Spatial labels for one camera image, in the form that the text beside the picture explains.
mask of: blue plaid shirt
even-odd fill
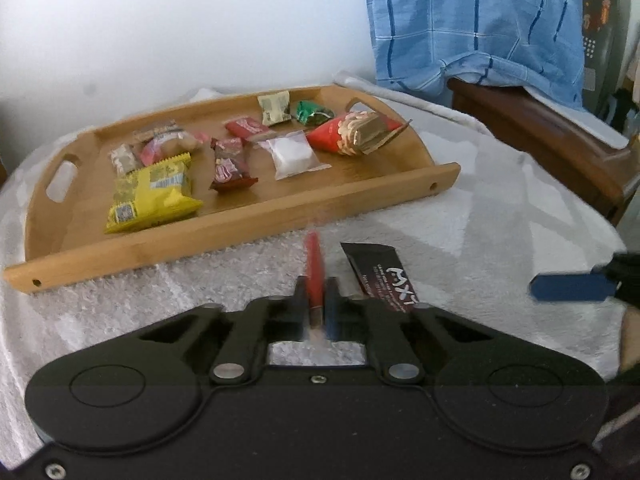
[[[531,86],[582,106],[582,0],[367,0],[378,83],[422,97],[446,80]]]

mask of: snack package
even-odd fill
[[[393,247],[345,243],[341,246],[365,294],[386,301],[389,308],[400,312],[408,312],[418,303],[414,286]]]
[[[377,112],[348,112],[306,134],[315,150],[341,155],[369,155],[404,132],[399,123]]]
[[[274,132],[249,116],[228,121],[225,123],[225,128],[231,135],[239,137],[245,143],[258,142],[259,140],[266,140],[278,135],[277,132]]]
[[[143,165],[136,157],[134,147],[130,144],[123,144],[110,153],[111,163],[116,169],[118,176],[126,175],[132,171],[140,170]]]
[[[210,137],[206,134],[190,134],[181,129],[160,133],[142,148],[140,161],[145,166],[151,166],[164,158],[171,158],[181,153],[193,153],[209,142],[209,139]]]
[[[218,192],[251,187],[258,182],[249,174],[249,166],[244,160],[244,144],[239,137],[231,139],[211,139],[211,147],[216,152],[216,173],[209,189]]]
[[[262,124],[273,126],[291,120],[289,92],[259,95],[258,102],[262,108]]]
[[[196,212],[202,202],[191,197],[190,164],[183,153],[116,179],[105,232],[139,231]]]
[[[276,180],[305,171],[319,171],[331,167],[330,164],[322,164],[318,160],[303,131],[292,132],[284,137],[268,139],[258,144],[271,153],[276,167]]]
[[[329,108],[324,108],[313,101],[300,101],[296,110],[296,120],[305,126],[313,128],[330,121],[334,117],[335,114]]]
[[[178,126],[175,121],[161,121],[158,123],[150,124],[144,130],[137,130],[133,132],[133,138],[136,142],[146,144],[154,137],[169,134],[171,132],[181,132],[182,128]]]

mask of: wooden chair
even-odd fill
[[[482,121],[497,139],[527,152],[613,225],[640,185],[640,141],[617,150],[536,101],[523,88],[450,79],[455,110]]]
[[[4,166],[2,165],[2,161],[0,161],[0,187],[2,187],[2,184],[4,184],[4,181],[6,180],[6,170],[4,168]]]

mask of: red chocolate bar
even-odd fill
[[[216,173],[209,189],[228,191],[251,187],[258,182],[249,173],[249,166],[244,160],[242,139],[211,139],[211,147],[216,152]]]
[[[233,121],[225,123],[225,128],[233,136],[239,137],[245,142],[253,140],[252,137],[260,134],[268,134],[273,130],[264,126],[261,122],[256,121],[252,117],[240,117]]]

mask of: wooden tray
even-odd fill
[[[437,166],[412,128],[382,149],[364,157],[318,152],[330,170],[274,179],[271,155],[247,153],[252,176],[260,182],[247,190],[218,195],[209,190],[213,150],[193,155],[193,196],[204,201],[194,218],[133,234],[104,234],[115,172],[109,152],[132,141],[132,132],[156,121],[173,119],[193,132],[226,137],[226,120],[251,115],[261,119],[258,94],[223,98],[137,116],[81,134],[63,148],[44,171],[29,205],[25,263],[4,270],[18,290],[34,292],[127,269],[175,260],[293,229],[414,200],[449,189],[460,173],[455,163]],[[297,101],[313,100],[336,113],[361,102],[396,120],[402,118],[378,99],[338,86],[291,89]],[[301,129],[290,121],[275,129]],[[78,174],[61,203],[46,190],[64,161]]]

